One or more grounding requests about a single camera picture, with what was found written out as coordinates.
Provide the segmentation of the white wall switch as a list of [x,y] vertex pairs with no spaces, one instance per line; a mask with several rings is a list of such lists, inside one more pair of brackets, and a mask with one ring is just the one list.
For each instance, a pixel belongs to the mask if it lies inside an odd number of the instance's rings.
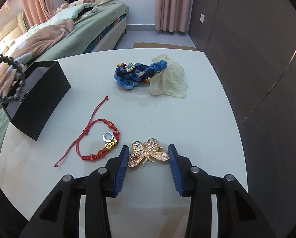
[[204,23],[205,15],[201,14],[199,21],[201,23]]

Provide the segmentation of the pink curtain by window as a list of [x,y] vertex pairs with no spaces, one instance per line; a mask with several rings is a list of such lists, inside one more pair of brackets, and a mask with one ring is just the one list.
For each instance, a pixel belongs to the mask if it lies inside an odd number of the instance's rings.
[[22,0],[29,27],[44,23],[56,14],[52,0]]

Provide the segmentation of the gold butterfly brooch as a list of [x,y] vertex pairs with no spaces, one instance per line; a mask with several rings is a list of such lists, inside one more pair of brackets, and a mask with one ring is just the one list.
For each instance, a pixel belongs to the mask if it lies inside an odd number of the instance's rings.
[[134,168],[140,163],[145,164],[147,161],[153,163],[153,159],[163,162],[169,160],[168,154],[155,138],[150,138],[146,142],[134,141],[131,148],[132,151],[128,161],[128,167],[130,168]]

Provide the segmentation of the pink brown fleece blanket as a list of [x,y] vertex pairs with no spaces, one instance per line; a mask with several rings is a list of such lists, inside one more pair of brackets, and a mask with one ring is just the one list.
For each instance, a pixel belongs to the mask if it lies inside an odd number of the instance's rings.
[[74,29],[72,19],[48,25],[24,40],[12,53],[14,64],[0,59],[0,97],[8,98],[14,81],[24,79],[26,65],[49,50]]

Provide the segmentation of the bed with green blanket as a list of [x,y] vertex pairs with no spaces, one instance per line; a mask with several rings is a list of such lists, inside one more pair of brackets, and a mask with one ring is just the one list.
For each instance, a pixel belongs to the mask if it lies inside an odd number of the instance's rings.
[[124,3],[97,6],[80,4],[64,9],[50,20],[31,27],[16,39],[8,52],[0,55],[0,153],[9,125],[2,109],[2,99],[35,61],[53,61],[92,51],[95,40],[119,19],[124,19],[129,8]]

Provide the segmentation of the translucent white organza pouch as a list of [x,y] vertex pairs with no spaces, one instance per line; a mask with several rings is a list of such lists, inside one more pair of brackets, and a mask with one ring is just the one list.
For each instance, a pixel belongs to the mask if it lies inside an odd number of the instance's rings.
[[167,67],[149,79],[149,94],[152,96],[168,95],[175,98],[187,96],[188,84],[185,81],[183,67],[167,55],[159,55],[153,58],[153,63],[161,60],[167,63]]

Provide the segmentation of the black jewelry box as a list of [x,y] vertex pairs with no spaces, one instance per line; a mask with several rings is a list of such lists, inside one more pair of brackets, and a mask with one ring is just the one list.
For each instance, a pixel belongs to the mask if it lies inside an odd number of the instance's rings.
[[25,72],[19,100],[2,108],[15,128],[36,141],[70,88],[58,61],[35,62]]

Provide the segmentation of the flattened cardboard sheet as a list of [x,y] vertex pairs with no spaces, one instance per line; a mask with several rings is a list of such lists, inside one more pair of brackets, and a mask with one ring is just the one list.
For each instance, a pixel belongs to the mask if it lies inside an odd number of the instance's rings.
[[147,42],[135,42],[133,48],[162,48],[162,49],[181,49],[188,51],[197,51],[195,47],[171,45],[171,44],[159,44],[159,43],[147,43]]

